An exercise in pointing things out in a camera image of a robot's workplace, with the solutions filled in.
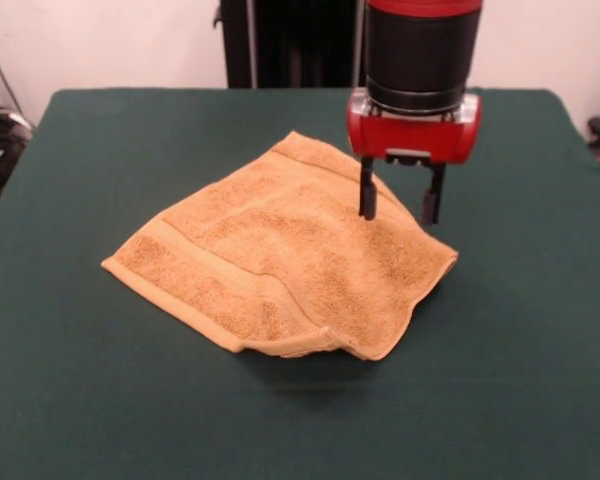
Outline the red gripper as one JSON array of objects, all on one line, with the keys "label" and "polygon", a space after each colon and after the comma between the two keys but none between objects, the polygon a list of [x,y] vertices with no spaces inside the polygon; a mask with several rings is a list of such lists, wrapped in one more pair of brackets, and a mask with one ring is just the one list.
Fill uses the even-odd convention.
[{"label": "red gripper", "polygon": [[482,119],[481,99],[463,96],[458,108],[433,116],[404,116],[375,105],[365,89],[355,89],[346,116],[352,152],[360,160],[359,216],[373,221],[377,188],[373,180],[374,159],[407,158],[428,161],[431,182],[425,192],[422,222],[439,222],[445,164],[466,162],[475,145]]}]

